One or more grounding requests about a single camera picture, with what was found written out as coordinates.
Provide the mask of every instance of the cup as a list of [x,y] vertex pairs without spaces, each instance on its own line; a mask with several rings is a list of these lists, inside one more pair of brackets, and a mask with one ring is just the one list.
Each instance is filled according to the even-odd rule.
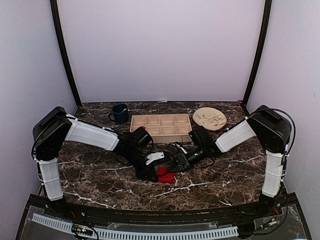
[[112,108],[112,112],[108,115],[109,119],[117,124],[125,124],[129,120],[128,106],[124,103],[119,103]]

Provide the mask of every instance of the robotic arm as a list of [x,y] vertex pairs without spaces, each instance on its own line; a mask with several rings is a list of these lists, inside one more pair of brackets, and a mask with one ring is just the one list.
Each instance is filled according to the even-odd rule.
[[[287,148],[291,124],[275,111],[262,105],[249,117],[227,129],[215,141],[203,127],[189,133],[196,150],[187,152],[182,147],[175,152],[175,158],[168,172],[184,172],[205,158],[216,158],[244,141],[257,136],[266,152],[266,169],[260,202],[266,208],[274,202],[280,189],[283,170],[286,168]],[[38,163],[39,176],[50,201],[63,198],[58,169],[58,154],[64,141],[75,141],[97,146],[115,152],[126,158],[135,168],[139,179],[158,182],[153,163],[142,149],[152,140],[148,132],[140,127],[134,132],[118,132],[75,118],[56,107],[33,128],[34,145],[32,157]]]

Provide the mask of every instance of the red cloth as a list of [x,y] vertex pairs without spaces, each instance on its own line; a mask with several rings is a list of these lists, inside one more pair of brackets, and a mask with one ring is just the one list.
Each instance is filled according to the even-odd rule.
[[[165,166],[159,167],[159,169],[156,171],[157,175],[162,175],[167,172],[167,168]],[[175,175],[176,173],[168,173],[164,176],[159,176],[159,183],[165,183],[165,184],[173,184],[175,181]]]

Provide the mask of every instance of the black frame post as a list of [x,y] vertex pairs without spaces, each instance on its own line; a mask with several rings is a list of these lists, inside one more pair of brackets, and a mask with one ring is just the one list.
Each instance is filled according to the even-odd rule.
[[56,34],[56,39],[58,41],[59,49],[60,49],[60,54],[62,57],[64,69],[66,76],[68,78],[70,88],[73,94],[73,98],[75,100],[75,103],[77,107],[79,108],[81,106],[81,99],[77,90],[76,82],[74,79],[74,76],[72,74],[68,54],[67,54],[67,49],[66,49],[66,44],[64,40],[64,35],[62,32],[61,28],[61,22],[60,22],[60,17],[59,17],[59,10],[58,10],[58,3],[57,0],[50,0],[50,5],[51,5],[51,12],[52,12],[52,18],[53,18],[53,23],[54,23],[54,29],[55,29],[55,34]]
[[260,35],[259,35],[258,45],[256,47],[256,52],[255,52],[255,56],[254,56],[254,61],[253,61],[250,77],[248,80],[248,84],[246,86],[243,100],[239,101],[242,108],[244,109],[244,111],[248,111],[247,104],[248,104],[252,89],[254,87],[254,83],[256,80],[261,56],[262,56],[262,53],[264,50],[264,45],[265,45],[267,30],[268,30],[268,24],[269,24],[269,18],[270,18],[270,12],[271,12],[271,4],[272,4],[272,0],[265,0]]

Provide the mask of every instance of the red fabric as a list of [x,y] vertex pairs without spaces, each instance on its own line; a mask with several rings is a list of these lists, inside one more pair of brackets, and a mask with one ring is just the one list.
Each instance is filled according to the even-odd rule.
[[[165,166],[159,167],[159,169],[156,171],[157,175],[162,175],[167,172],[167,168]],[[159,176],[159,183],[165,183],[165,184],[173,184],[175,181],[175,175],[176,173],[168,173],[164,176]]]

